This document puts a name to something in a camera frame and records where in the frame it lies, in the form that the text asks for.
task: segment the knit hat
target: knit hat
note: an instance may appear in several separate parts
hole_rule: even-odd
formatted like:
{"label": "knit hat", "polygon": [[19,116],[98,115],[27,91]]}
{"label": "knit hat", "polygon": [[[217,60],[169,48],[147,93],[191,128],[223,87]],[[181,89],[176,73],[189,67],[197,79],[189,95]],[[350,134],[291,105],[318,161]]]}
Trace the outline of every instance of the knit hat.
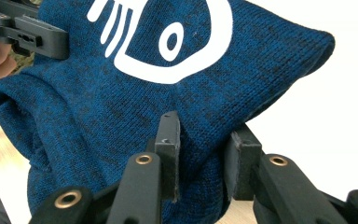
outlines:
{"label": "knit hat", "polygon": [[69,59],[38,55],[0,79],[0,124],[31,163],[31,213],[59,188],[117,182],[176,110],[180,198],[163,221],[215,222],[228,204],[219,146],[335,46],[242,0],[45,0],[39,18],[69,33]]}

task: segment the screw hole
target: screw hole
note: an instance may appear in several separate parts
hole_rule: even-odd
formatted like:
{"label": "screw hole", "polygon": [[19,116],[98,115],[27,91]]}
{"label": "screw hole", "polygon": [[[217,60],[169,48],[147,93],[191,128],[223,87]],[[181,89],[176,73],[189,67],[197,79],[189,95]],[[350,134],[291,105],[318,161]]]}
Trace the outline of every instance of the screw hole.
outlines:
{"label": "screw hole", "polygon": [[29,42],[30,41],[30,37],[26,36],[26,35],[23,35],[22,36],[22,39],[26,42]]}
{"label": "screw hole", "polygon": [[269,161],[278,166],[285,166],[288,163],[286,159],[279,156],[271,157],[269,158]]}
{"label": "screw hole", "polygon": [[60,195],[54,203],[57,208],[68,208],[72,207],[81,199],[81,192],[77,189],[69,190],[64,194]]}
{"label": "screw hole", "polygon": [[136,163],[141,164],[141,165],[145,165],[148,164],[152,161],[152,157],[149,155],[142,155],[136,158]]}

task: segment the white logo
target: white logo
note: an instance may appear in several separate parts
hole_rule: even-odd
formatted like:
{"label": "white logo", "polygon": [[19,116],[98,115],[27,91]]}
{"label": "white logo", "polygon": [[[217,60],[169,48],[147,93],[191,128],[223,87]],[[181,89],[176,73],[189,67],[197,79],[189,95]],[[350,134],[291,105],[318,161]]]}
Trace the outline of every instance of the white logo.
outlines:
{"label": "white logo", "polygon": [[[94,1],[87,15],[89,21],[98,20],[107,1],[108,0]],[[227,51],[232,36],[233,21],[231,7],[227,0],[206,0],[211,15],[211,36],[208,44],[203,49],[171,67],[156,66],[132,58],[126,54],[126,50],[136,31],[146,3],[147,0],[115,0],[110,18],[103,29],[101,43],[105,44],[116,22],[118,5],[121,5],[121,16],[117,30],[105,52],[105,57],[107,58],[117,47],[118,41],[123,35],[127,12],[128,10],[132,10],[129,31],[114,59],[115,67],[121,72],[146,81],[174,84],[216,63]],[[173,34],[176,35],[176,44],[173,49],[169,49],[167,42],[169,37]],[[166,61],[173,61],[179,54],[184,36],[184,28],[180,22],[174,22],[164,29],[159,38],[158,49]]]}

